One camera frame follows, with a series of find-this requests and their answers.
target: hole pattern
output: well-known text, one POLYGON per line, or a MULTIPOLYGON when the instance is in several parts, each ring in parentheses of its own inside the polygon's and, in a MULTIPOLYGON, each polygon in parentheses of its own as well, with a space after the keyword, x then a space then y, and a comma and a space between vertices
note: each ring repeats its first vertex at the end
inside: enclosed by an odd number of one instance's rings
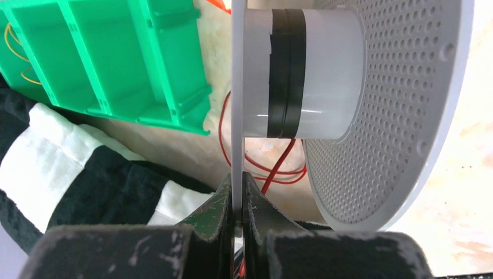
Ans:
POLYGON ((426 155, 419 132, 437 61, 455 49, 440 39, 441 0, 316 0, 315 8, 347 4, 360 10, 367 48, 358 116, 344 141, 305 145, 307 157, 320 160, 309 163, 324 207, 353 224, 384 204, 413 154, 426 155))

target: white fabric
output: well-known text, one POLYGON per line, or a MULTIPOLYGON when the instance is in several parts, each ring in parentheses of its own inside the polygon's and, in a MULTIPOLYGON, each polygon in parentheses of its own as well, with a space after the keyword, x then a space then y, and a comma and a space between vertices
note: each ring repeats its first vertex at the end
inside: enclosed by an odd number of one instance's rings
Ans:
POLYGON ((148 224, 174 225, 185 219, 211 196, 212 194, 186 189, 170 180, 166 183, 156 206, 156 212, 148 224))
POLYGON ((0 165, 0 185, 44 233, 63 194, 102 144, 43 104, 36 104, 29 115, 30 127, 0 165))
POLYGON ((109 147, 111 150, 117 152, 122 155, 125 159, 129 161, 143 161, 144 157, 130 151, 125 145, 121 144, 114 138, 108 136, 105 132, 101 131, 98 128, 93 126, 89 126, 86 124, 79 125, 84 131, 89 133, 89 135, 93 136, 96 140, 102 142, 104 145, 109 147))
POLYGON ((235 237, 234 238, 234 252, 238 252, 243 247, 243 238, 235 237))

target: red wire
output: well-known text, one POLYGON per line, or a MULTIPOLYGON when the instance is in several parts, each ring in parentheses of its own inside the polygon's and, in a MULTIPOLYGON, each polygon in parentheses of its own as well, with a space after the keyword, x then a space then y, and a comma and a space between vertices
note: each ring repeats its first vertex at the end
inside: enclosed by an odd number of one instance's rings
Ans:
MULTIPOLYGON (((229 100, 230 96, 231 96, 231 92, 229 92, 224 99, 223 107, 221 110, 221 116, 219 117, 219 145, 221 147, 221 151, 223 153, 224 159, 226 160, 226 162, 228 163, 229 166, 231 166, 231 161, 228 158, 228 155, 226 153, 226 149, 224 148, 224 142, 223 142, 223 119, 224 119, 224 112, 226 111, 226 106, 228 104, 228 100, 229 100)), ((268 171, 269 173, 272 172, 272 170, 270 170, 267 167, 264 167, 261 164, 255 162, 250 157, 245 156, 245 158, 248 162, 250 162, 252 165, 258 167, 259 169, 264 170, 264 171, 268 171)), ((276 174, 282 174, 282 175, 301 174, 301 176, 299 176, 296 180, 293 180, 293 181, 272 180, 271 182, 275 182, 275 183, 282 184, 282 185, 291 185, 291 184, 297 183, 298 181, 302 180, 304 178, 304 176, 306 175, 306 172, 307 172, 306 165, 304 165, 301 170, 297 170, 297 171, 277 171, 276 174)), ((264 177, 254 177, 254 178, 257 180, 267 181, 267 178, 264 178, 264 177)))
POLYGON ((245 277, 245 259, 241 262, 240 269, 238 270, 239 277, 245 277))
POLYGON ((296 142, 296 140, 292 139, 290 141, 290 144, 288 144, 288 147, 286 147, 286 150, 284 151, 284 153, 281 155, 281 157, 279 157, 279 160, 277 160, 277 163, 274 165, 274 167, 272 168, 272 171, 270 172, 269 176, 267 176, 267 179, 265 180, 265 183, 262 187, 262 194, 265 195, 265 193, 269 189, 270 183, 272 183, 272 181, 274 180, 274 176, 276 175, 276 172, 279 170, 279 168, 283 164, 284 160, 286 160, 286 157, 291 152, 295 142, 296 142))

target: orange wire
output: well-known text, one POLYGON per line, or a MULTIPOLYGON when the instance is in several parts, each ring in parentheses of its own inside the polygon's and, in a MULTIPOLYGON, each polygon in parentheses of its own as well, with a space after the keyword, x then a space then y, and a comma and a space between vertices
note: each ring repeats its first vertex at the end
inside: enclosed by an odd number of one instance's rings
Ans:
POLYGON ((218 7, 219 9, 231 14, 231 10, 230 9, 226 9, 226 6, 224 5, 224 2, 223 0, 207 0, 209 3, 211 3, 212 5, 218 7))

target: cable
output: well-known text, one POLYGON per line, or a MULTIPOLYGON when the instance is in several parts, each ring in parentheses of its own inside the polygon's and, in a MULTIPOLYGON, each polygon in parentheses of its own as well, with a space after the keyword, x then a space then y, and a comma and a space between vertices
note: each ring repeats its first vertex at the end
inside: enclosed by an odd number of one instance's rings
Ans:
POLYGON ((238 276, 240 278, 245 277, 245 258, 243 258, 243 260, 241 261, 240 270, 238 270, 238 276))
MULTIPOLYGON (((226 111, 226 106, 227 106, 227 103, 228 103, 228 100, 231 96, 231 92, 229 92, 225 99, 224 99, 224 102, 223 102, 223 107, 222 107, 222 110, 221 110, 221 116, 219 117, 219 145, 221 147, 221 151, 223 153, 223 156, 224 156, 224 159, 226 160, 226 163, 231 166, 231 161, 229 160, 228 156, 227 156, 227 153, 226 153, 226 149, 224 148, 224 142, 223 142, 223 134, 222 134, 222 131, 223 131, 223 119, 224 119, 224 113, 226 111)), ((264 170, 264 171, 268 171, 269 173, 272 171, 270 169, 268 169, 267 167, 264 167, 262 166, 261 164, 255 162, 254 160, 252 160, 250 157, 245 157, 246 160, 250 163, 252 163, 254 166, 264 170)), ((307 173, 307 169, 306 169, 306 165, 303 166, 303 168, 301 170, 297 170, 297 171, 278 171, 276 172, 277 174, 282 174, 282 175, 296 175, 296 174, 301 174, 300 177, 298 177, 296 180, 294 181, 280 181, 280 180, 272 180, 271 182, 275 182, 275 183, 278 183, 278 184, 283 184, 283 185, 291 185, 291 184, 294 184, 294 183, 297 183, 298 181, 302 180, 304 178, 304 176, 306 175, 307 173)), ((267 181, 267 178, 264 178, 264 177, 254 177, 255 179, 257 180, 263 180, 263 181, 267 181)))
MULTIPOLYGON (((7 24, 7 26, 5 27, 5 31, 3 32, 3 39, 5 40, 5 44, 7 45, 7 47, 10 49, 10 51, 12 51, 12 53, 14 53, 17 57, 19 57, 20 59, 26 61, 26 62, 29 62, 29 59, 25 58, 24 56, 20 55, 18 52, 16 52, 12 46, 10 45, 10 42, 9 42, 9 33, 10 33, 10 36, 14 39, 14 41, 16 41, 20 46, 22 46, 22 44, 20 43, 19 39, 14 35, 14 32, 12 31, 12 25, 10 23, 7 24)), ((26 72, 27 71, 30 71, 32 70, 33 67, 29 67, 27 68, 26 70, 23 70, 22 72, 20 72, 20 76, 29 81, 30 83, 34 83, 34 84, 37 84, 37 85, 41 85, 41 82, 39 81, 35 81, 33 79, 30 79, 26 76, 26 72)))
POLYGON ((19 57, 20 59, 26 61, 26 62, 29 62, 29 59, 25 58, 24 56, 18 54, 10 45, 10 42, 9 42, 9 30, 10 30, 10 23, 7 24, 7 26, 5 27, 5 31, 3 32, 3 39, 5 40, 5 44, 7 45, 7 47, 10 49, 10 51, 12 51, 12 53, 14 53, 17 57, 19 57))
POLYGON ((19 41, 19 39, 17 38, 17 36, 15 36, 14 32, 12 31, 12 25, 9 23, 8 24, 9 26, 9 33, 10 33, 10 36, 12 36, 12 38, 19 44, 19 45, 22 45, 19 41))
POLYGON ((284 153, 281 155, 281 157, 279 157, 279 160, 277 160, 277 163, 274 165, 274 167, 272 168, 272 171, 270 172, 269 176, 267 176, 267 179, 265 180, 265 183, 262 187, 262 194, 265 195, 265 193, 267 193, 267 190, 269 189, 270 183, 272 183, 272 181, 274 180, 274 176, 276 175, 276 172, 279 170, 279 168, 283 164, 284 160, 286 160, 286 157, 290 154, 295 142, 296 142, 296 140, 292 139, 290 141, 290 144, 288 144, 288 147, 286 147, 286 150, 284 151, 284 153))
POLYGON ((23 71, 20 73, 20 76, 21 76, 21 77, 23 77, 25 80, 29 81, 30 83, 34 83, 34 84, 41 85, 41 82, 39 82, 39 81, 35 81, 35 80, 32 80, 32 79, 30 79, 30 78, 26 77, 26 72, 27 72, 27 71, 30 71, 30 70, 32 70, 32 69, 33 69, 33 67, 29 67, 29 68, 27 68, 26 70, 23 70, 23 71))

